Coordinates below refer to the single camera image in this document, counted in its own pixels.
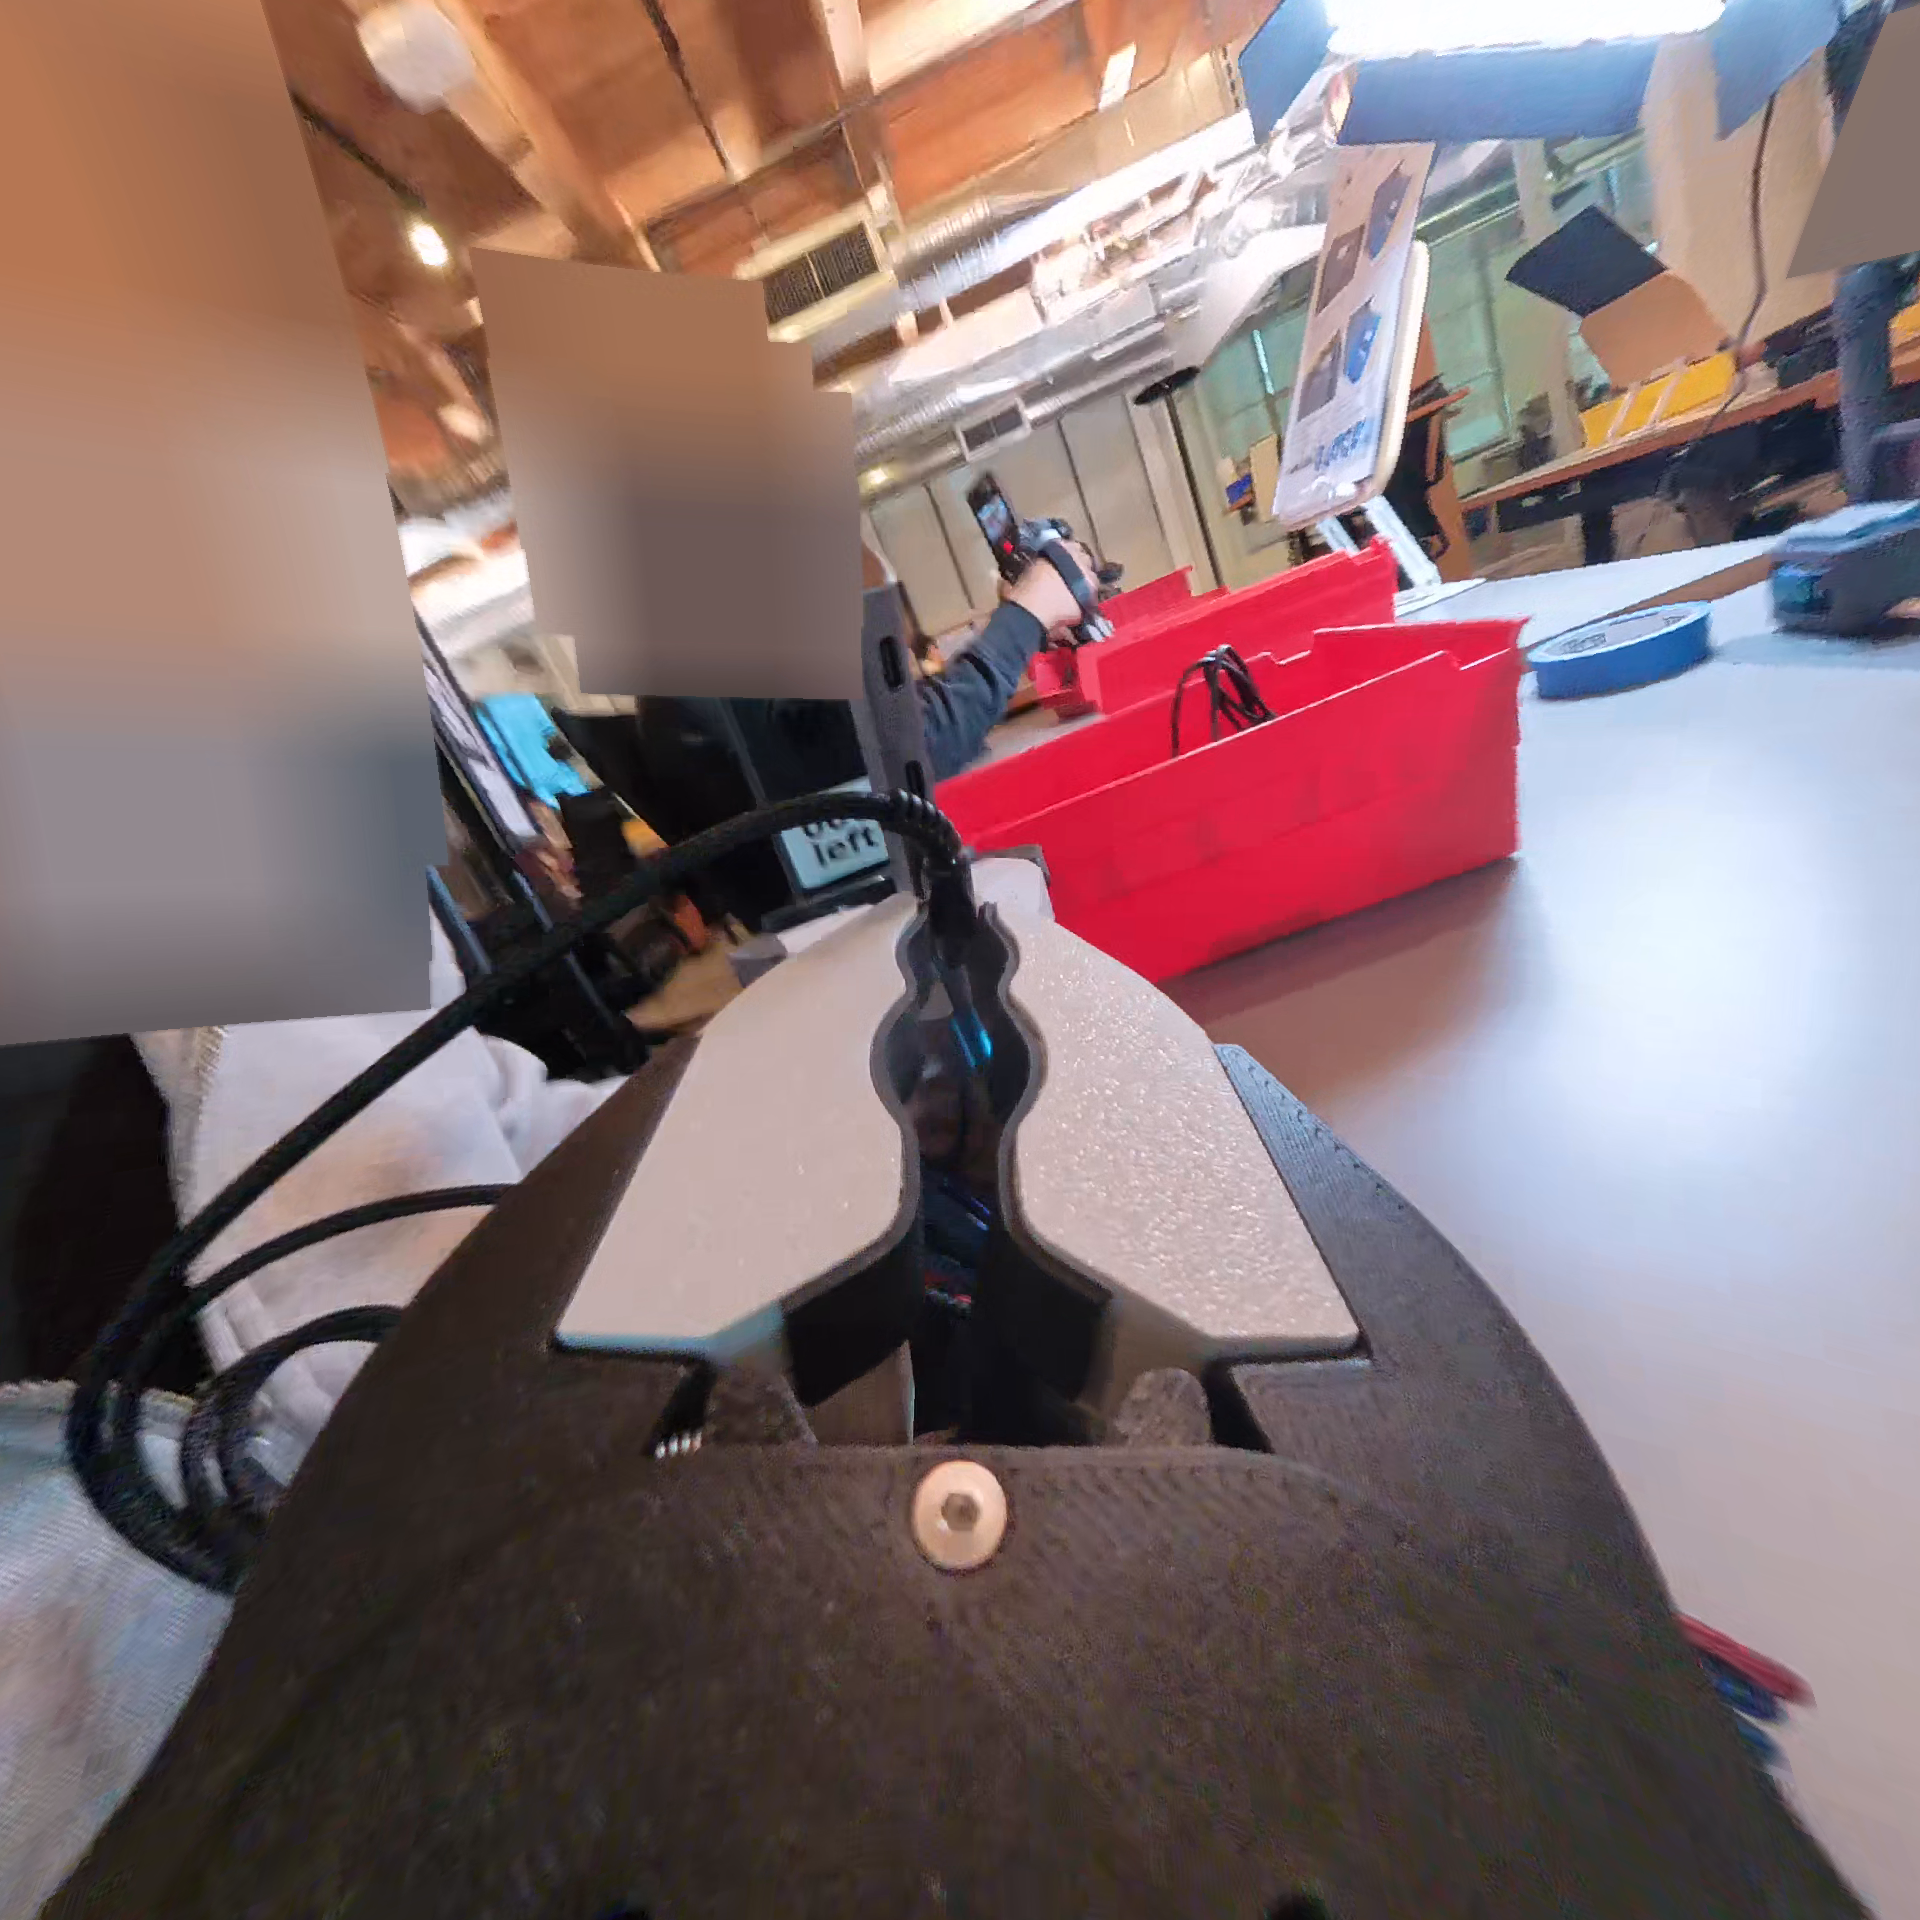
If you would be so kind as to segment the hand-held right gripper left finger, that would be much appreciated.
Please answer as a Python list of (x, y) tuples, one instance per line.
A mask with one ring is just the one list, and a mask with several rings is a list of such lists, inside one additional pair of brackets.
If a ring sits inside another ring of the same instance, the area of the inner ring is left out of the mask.
[(807, 1408), (921, 1308), (921, 1152), (890, 1044), (914, 904), (834, 924), (704, 1030), (560, 1315), (572, 1354), (787, 1374)]

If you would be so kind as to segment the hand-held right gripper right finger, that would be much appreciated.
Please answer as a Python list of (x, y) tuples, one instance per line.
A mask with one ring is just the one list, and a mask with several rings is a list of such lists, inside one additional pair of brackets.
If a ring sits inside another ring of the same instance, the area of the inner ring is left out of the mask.
[(1145, 1377), (1363, 1355), (1278, 1154), (1203, 1027), (977, 865), (977, 1438), (1083, 1444)]

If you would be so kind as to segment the red plastic bin with divider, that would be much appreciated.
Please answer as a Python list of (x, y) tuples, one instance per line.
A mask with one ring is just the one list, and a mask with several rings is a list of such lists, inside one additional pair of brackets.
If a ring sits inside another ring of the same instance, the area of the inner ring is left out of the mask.
[(1522, 622), (1321, 631), (1250, 662), (1272, 716), (1192, 683), (942, 783), (977, 854), (1039, 848), (1054, 914), (1163, 983), (1521, 851)]

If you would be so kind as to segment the another person's forearm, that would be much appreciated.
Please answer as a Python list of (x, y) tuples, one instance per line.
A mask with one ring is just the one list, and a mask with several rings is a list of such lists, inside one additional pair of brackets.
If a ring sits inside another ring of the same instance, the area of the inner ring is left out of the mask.
[(988, 747), (1026, 671), (1047, 642), (1043, 622), (1004, 600), (945, 673), (916, 683), (928, 780), (960, 778)]

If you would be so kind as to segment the person in grey hoodie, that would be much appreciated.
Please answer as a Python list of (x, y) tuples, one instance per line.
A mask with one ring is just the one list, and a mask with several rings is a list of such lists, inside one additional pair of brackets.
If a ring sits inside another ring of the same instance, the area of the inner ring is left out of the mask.
[[(65, 1460), (68, 1379), (137, 1273), (210, 1196), (412, 1031), (417, 1016), (171, 1030), (4, 1047), (3, 1913), (36, 1915), (131, 1793), (223, 1636), (228, 1602), (127, 1548)], [(463, 1035), (259, 1202), (224, 1260), (391, 1196), (514, 1184), (618, 1081), (554, 1080)], [(188, 1330), (156, 1408), (171, 1468), (196, 1364), (351, 1305), (402, 1305), (473, 1225), (432, 1214), (289, 1256)]]

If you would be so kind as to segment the blue tape roll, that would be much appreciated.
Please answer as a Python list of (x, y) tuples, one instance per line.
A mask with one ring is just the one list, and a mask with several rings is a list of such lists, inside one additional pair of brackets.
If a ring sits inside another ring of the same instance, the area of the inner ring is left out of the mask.
[(1713, 659), (1705, 602), (1616, 612), (1527, 651), (1538, 700), (1590, 702), (1679, 679)]

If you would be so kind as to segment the white sign stand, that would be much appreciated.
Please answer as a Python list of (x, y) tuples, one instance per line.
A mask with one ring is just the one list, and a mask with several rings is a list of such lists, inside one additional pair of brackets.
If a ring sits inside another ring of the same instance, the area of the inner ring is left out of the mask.
[(1385, 497), (1403, 446), (1420, 356), (1430, 255), (1418, 241), (1432, 145), (1345, 150), (1314, 266), (1302, 367), (1281, 432), (1267, 514), (1353, 553), (1342, 522), (1359, 514), (1414, 590), (1439, 564)]

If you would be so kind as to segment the wooden desk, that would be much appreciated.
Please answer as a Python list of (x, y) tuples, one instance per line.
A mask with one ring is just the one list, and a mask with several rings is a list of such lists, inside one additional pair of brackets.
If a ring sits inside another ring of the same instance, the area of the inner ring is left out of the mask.
[(1464, 513), (1474, 537), (1574, 527), (1592, 567), (1639, 556), (1658, 513), (1724, 544), (1840, 497), (1840, 372), (1822, 369), (1483, 488)]

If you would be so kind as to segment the dark blue box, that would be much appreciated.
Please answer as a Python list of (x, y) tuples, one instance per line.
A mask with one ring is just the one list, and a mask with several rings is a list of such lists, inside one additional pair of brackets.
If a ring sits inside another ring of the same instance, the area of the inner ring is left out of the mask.
[(1768, 556), (1779, 634), (1857, 638), (1919, 598), (1919, 500), (1867, 500), (1791, 529)]

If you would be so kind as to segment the studio light panel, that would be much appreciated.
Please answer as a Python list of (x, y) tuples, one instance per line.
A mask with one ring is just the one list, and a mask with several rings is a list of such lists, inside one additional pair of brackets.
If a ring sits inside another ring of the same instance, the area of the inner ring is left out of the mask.
[(1641, 122), (1658, 55), (1711, 60), (1716, 132), (1740, 130), (1859, 4), (1282, 2), (1236, 50), (1268, 137), (1310, 86), (1345, 73), (1342, 147), (1616, 137)]

